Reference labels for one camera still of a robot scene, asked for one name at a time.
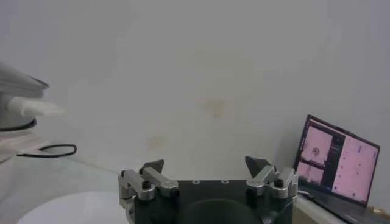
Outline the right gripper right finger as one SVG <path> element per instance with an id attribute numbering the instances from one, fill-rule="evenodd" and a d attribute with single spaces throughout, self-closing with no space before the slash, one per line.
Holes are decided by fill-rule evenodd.
<path id="1" fill-rule="evenodd" d="M 266 159 L 251 156 L 245 156 L 245 162 L 252 177 L 246 181 L 246 185 L 257 197 L 264 195 L 266 189 L 279 200 L 297 197 L 299 176 L 292 167 L 278 171 Z"/>

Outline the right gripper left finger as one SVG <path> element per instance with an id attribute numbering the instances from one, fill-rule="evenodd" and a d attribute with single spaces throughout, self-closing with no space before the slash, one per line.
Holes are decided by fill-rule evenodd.
<path id="1" fill-rule="evenodd" d="M 139 171 L 122 170 L 118 175 L 119 204 L 128 208 L 134 198 L 152 201 L 158 195 L 167 198 L 179 196 L 179 182 L 162 175 L 164 160 L 146 162 Z"/>

